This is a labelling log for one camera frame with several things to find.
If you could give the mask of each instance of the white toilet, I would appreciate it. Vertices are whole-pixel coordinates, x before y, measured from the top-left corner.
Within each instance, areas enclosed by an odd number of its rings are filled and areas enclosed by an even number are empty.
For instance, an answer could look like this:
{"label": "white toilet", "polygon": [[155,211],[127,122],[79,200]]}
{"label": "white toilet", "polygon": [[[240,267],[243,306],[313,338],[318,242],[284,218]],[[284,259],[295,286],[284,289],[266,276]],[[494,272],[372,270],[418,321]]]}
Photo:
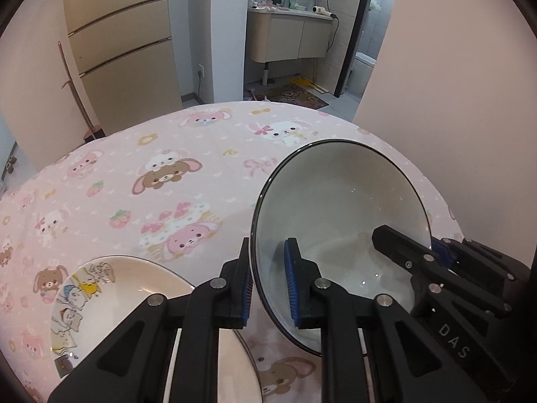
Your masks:
{"label": "white toilet", "polygon": [[377,61],[363,53],[356,53],[351,75],[348,78],[347,89],[356,95],[362,96],[366,90],[367,82],[371,77]]}

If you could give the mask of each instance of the table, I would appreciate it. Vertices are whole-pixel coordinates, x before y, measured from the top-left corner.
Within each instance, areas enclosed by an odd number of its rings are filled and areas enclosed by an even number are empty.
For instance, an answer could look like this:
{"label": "table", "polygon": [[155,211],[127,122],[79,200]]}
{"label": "table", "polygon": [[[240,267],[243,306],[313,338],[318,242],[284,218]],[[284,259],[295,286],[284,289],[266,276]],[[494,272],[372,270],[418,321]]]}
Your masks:
{"label": "table", "polygon": [[[44,402],[60,381],[49,319],[65,272],[126,254],[160,262],[193,285],[217,276],[249,235],[268,175],[299,146],[326,138],[386,155],[420,195],[433,236],[462,238],[444,199],[410,161],[321,111],[246,101],[153,119],[76,149],[0,201],[0,349],[26,389]],[[320,358],[278,332],[255,290],[242,335],[265,401],[321,401]]]}

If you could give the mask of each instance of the floor mat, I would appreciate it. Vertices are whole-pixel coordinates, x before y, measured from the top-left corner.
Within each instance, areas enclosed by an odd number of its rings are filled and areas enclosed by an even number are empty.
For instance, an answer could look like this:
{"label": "floor mat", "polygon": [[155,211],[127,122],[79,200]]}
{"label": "floor mat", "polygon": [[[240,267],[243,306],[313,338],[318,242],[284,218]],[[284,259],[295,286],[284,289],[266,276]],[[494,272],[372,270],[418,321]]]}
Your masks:
{"label": "floor mat", "polygon": [[295,104],[296,106],[307,107],[309,109],[320,109],[321,107],[328,106],[326,101],[321,100],[318,96],[311,94],[297,85],[286,85],[270,90],[266,96],[270,101]]}

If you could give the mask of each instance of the bathroom vanity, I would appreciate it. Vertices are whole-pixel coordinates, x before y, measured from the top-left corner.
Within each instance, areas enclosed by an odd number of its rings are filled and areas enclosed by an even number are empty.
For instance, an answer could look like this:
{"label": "bathroom vanity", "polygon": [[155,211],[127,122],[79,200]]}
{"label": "bathroom vanity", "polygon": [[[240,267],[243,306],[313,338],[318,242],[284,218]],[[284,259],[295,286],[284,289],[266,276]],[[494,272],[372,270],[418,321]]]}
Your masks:
{"label": "bathroom vanity", "polygon": [[305,10],[248,9],[246,57],[260,63],[324,57],[333,19]]}

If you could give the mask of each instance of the bowl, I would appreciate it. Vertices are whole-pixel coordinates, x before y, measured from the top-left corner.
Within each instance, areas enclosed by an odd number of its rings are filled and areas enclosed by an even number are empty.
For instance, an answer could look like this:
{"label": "bowl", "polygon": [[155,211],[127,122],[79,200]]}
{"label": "bowl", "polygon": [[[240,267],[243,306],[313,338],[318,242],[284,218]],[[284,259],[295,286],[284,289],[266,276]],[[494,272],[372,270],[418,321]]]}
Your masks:
{"label": "bowl", "polygon": [[412,309],[410,273],[371,241],[383,224],[431,246],[427,215],[412,183],[386,156],[356,141],[305,145],[269,177],[253,216],[251,267],[269,316],[297,346],[319,355],[321,333],[298,330],[291,319],[283,254],[289,237],[323,277],[348,292],[367,298],[387,293]]}
{"label": "bowl", "polygon": [[[106,256],[75,270],[58,290],[50,318],[50,349],[60,377],[65,377],[147,296],[183,296],[193,287],[170,270],[131,256]],[[168,401],[171,373],[181,337],[178,330],[165,385]],[[218,401],[261,403],[253,362],[233,330],[222,329],[218,344]]]}

